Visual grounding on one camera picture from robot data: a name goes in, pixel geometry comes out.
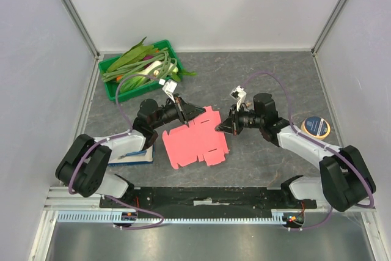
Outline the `pink paper box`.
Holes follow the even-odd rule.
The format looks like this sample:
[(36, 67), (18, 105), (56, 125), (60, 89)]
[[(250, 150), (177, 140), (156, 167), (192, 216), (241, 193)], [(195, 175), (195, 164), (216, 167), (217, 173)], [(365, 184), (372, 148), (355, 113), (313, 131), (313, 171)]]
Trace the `pink paper box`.
[(197, 161), (204, 161), (207, 166), (225, 161), (228, 154), (225, 134), (215, 130), (221, 123), (220, 113), (211, 106), (204, 109), (205, 112), (190, 121), (188, 126), (162, 133), (169, 161), (176, 170)]

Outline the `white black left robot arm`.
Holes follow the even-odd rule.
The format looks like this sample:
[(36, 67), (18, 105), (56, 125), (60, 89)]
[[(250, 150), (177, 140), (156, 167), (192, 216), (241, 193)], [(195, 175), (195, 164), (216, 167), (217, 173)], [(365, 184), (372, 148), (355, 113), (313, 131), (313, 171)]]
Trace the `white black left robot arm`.
[(127, 208), (134, 201), (130, 190), (134, 185), (107, 172), (109, 162), (151, 147), (158, 137), (157, 128), (174, 120), (189, 126), (190, 121), (205, 112), (205, 108), (185, 102), (178, 94), (162, 106), (154, 99), (146, 99), (140, 104), (130, 130), (103, 138), (80, 134), (59, 163), (55, 176), (68, 186), (70, 194), (108, 195), (119, 207)]

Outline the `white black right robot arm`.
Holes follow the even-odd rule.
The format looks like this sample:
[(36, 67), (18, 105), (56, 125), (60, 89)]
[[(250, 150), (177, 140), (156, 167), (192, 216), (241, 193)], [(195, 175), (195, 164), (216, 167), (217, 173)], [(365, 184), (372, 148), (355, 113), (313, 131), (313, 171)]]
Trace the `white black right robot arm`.
[(294, 208), (302, 199), (325, 200), (340, 212), (362, 206), (364, 199), (369, 200), (368, 206), (374, 206), (376, 185), (357, 148), (339, 147), (307, 136), (279, 116), (271, 94), (256, 94), (253, 109), (245, 105), (246, 93), (242, 87), (237, 87), (230, 95), (236, 102), (216, 131), (236, 136), (245, 128), (257, 129), (263, 139), (297, 154), (320, 172), (315, 178), (303, 175), (291, 178), (288, 188), (279, 194), (284, 207)]

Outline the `green long beans bundle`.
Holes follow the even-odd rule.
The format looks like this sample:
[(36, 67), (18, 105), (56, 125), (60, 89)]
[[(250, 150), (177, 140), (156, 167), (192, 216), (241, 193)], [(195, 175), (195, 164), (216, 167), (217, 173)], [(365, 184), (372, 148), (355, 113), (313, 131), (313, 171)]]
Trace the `green long beans bundle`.
[(155, 49), (156, 51), (153, 54), (145, 56), (139, 62), (124, 65), (123, 67), (120, 67), (119, 69), (111, 73), (106, 72), (109, 67), (106, 70), (103, 70), (102, 71), (103, 82), (119, 83), (123, 78), (133, 73), (141, 73), (142, 75), (146, 75), (145, 69), (154, 61), (161, 61), (161, 62), (168, 62), (168, 63), (172, 62), (172, 63), (176, 63), (178, 66), (178, 60), (174, 57), (170, 57), (169, 50), (167, 47), (161, 50), (157, 48)]

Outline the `white radish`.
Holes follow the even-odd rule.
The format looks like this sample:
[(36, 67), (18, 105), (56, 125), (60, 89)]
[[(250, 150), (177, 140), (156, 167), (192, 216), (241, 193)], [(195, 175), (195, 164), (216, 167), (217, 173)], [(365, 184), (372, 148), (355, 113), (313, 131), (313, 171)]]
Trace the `white radish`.
[(178, 73), (178, 71), (176, 63), (154, 61), (145, 69), (145, 74), (157, 77), (159, 75), (171, 75), (172, 73)]

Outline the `bok choy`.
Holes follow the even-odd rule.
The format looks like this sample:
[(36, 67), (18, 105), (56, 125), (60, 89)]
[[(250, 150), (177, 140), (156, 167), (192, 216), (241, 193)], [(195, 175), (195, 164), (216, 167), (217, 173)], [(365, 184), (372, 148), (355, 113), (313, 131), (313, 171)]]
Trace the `bok choy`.
[(129, 92), (131, 90), (137, 89), (138, 87), (143, 86), (146, 83), (150, 82), (150, 78), (146, 75), (133, 75), (130, 76), (121, 86), (120, 93)]

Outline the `blue white book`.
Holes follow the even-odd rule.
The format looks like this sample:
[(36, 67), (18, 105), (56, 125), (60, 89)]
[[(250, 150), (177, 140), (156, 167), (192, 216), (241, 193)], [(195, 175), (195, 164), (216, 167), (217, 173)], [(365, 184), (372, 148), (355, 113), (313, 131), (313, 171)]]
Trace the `blue white book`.
[(146, 150), (127, 153), (119, 158), (111, 160), (108, 166), (135, 166), (141, 164), (152, 164), (155, 154), (155, 146), (151, 146)]

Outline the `green leafy vegetable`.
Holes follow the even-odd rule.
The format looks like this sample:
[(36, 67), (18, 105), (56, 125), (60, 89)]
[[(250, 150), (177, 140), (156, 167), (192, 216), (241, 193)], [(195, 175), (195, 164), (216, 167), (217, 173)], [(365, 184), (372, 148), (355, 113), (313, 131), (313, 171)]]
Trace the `green leafy vegetable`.
[(153, 54), (156, 51), (154, 45), (144, 45), (145, 39), (146, 37), (144, 37), (138, 44), (130, 48), (127, 52), (123, 53), (112, 65), (109, 66), (106, 72), (114, 72), (124, 65), (139, 62), (145, 56)]

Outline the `yellow masking tape roll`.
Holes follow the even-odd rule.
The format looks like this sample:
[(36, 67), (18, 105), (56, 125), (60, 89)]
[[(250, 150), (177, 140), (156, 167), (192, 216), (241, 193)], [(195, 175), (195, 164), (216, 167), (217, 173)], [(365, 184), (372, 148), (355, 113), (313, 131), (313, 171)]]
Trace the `yellow masking tape roll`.
[(329, 122), (324, 118), (311, 116), (302, 122), (301, 130), (311, 137), (323, 140), (329, 136), (331, 127)]

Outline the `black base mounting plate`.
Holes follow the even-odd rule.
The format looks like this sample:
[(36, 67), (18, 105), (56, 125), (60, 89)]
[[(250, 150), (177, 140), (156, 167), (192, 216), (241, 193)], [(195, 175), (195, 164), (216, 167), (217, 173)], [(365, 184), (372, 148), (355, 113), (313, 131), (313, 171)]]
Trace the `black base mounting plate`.
[(316, 209), (315, 200), (297, 200), (285, 189), (265, 187), (136, 187), (120, 200), (140, 208), (156, 210), (170, 205), (236, 205), (271, 209)]

